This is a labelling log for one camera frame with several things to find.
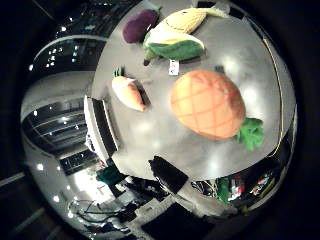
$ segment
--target green leaf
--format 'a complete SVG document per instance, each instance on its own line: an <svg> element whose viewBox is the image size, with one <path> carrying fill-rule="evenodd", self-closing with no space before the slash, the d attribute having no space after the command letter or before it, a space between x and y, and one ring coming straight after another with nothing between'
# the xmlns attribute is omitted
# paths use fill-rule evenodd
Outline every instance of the green leaf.
<svg viewBox="0 0 320 240"><path fill-rule="evenodd" d="M124 75L124 67L118 67L114 72L113 72L113 77L119 77Z"/></svg>
<svg viewBox="0 0 320 240"><path fill-rule="evenodd" d="M149 43L149 48L162 57L177 61L197 57L204 51L203 47L193 40L183 40L174 44Z"/></svg>
<svg viewBox="0 0 320 240"><path fill-rule="evenodd" d="M264 139L262 124L260 119L246 118L235 136L237 141L243 143L249 151L260 147Z"/></svg>

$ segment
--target cable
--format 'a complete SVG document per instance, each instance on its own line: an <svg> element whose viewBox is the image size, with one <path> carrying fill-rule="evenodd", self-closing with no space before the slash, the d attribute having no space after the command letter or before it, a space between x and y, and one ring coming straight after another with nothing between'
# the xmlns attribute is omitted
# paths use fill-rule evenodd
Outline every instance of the cable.
<svg viewBox="0 0 320 240"><path fill-rule="evenodd" d="M214 189L214 187L213 187L211 184L207 183L206 181L204 181L204 182L212 189L213 194L216 195L217 191Z"/></svg>

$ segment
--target desk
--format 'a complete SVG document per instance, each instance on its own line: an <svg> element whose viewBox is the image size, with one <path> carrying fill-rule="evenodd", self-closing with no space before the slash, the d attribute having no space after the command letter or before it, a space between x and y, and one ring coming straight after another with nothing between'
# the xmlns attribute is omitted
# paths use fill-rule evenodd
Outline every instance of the desk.
<svg viewBox="0 0 320 240"><path fill-rule="evenodd" d="M188 1L154 0L163 6L161 19L170 13L190 7ZM238 86L248 117L264 121L265 140L249 152L234 139L212 141L184 127L172 114L170 90L179 76L169 76L169 60L157 58L143 66L141 44L127 44L122 29L128 18L148 7L142 1L132 8L114 29L102 52L92 86L92 97L110 104L115 134L120 147L113 160L120 172L154 179L148 160L161 156L185 172L191 180L214 179L252 166L276 146L280 121L280 94L273 61L255 31L237 18L208 16L193 35L202 40L206 52L200 58L180 62L180 74L194 69L215 70L223 67ZM284 130L289 128L295 109L290 76L278 55L278 74L284 98ZM111 88L113 71L125 66L126 76L137 79L146 92L150 105L144 112L124 106Z"/></svg>

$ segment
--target gray table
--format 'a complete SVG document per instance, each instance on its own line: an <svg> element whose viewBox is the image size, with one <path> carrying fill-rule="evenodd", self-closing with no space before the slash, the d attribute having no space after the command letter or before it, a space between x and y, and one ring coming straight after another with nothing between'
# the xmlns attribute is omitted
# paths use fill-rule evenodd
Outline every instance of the gray table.
<svg viewBox="0 0 320 240"><path fill-rule="evenodd" d="M161 1L164 16L190 7L189 1ZM206 52L200 59L180 63L180 74L194 69L214 70L223 66L225 73L239 87L247 116L264 121L265 140L249 152L233 139L212 141L184 127L169 108L172 84L179 77L169 76L169 60L156 59L142 65L144 52L140 44L126 44L122 29L128 18L148 6L142 1L120 21L102 52L92 97L107 99L111 105L113 127L120 149L113 155L119 170L128 175L153 179L148 163L155 155L165 158L193 180L214 179L243 170L257 163L276 146L280 121L280 100L272 58L258 35L244 21L236 18L207 17L193 34L201 39ZM284 130L294 114L295 98L290 76L279 58L280 83L284 97ZM150 105L145 112L124 106L111 88L112 73L125 66L126 76L142 84Z"/></svg>

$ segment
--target ceiling light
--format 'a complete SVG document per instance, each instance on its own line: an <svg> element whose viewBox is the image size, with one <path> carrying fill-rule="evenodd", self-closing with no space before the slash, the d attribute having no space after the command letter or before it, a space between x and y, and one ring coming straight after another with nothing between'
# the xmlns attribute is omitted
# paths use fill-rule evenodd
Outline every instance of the ceiling light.
<svg viewBox="0 0 320 240"><path fill-rule="evenodd" d="M72 212L68 212L68 218L73 218L73 213Z"/></svg>
<svg viewBox="0 0 320 240"><path fill-rule="evenodd" d="M55 202L60 202L60 198L59 198L58 195L54 195L52 199L53 199L53 201L55 201Z"/></svg>
<svg viewBox="0 0 320 240"><path fill-rule="evenodd" d="M42 163L38 163L37 164L37 169L39 170L39 171L43 171L43 164Z"/></svg>

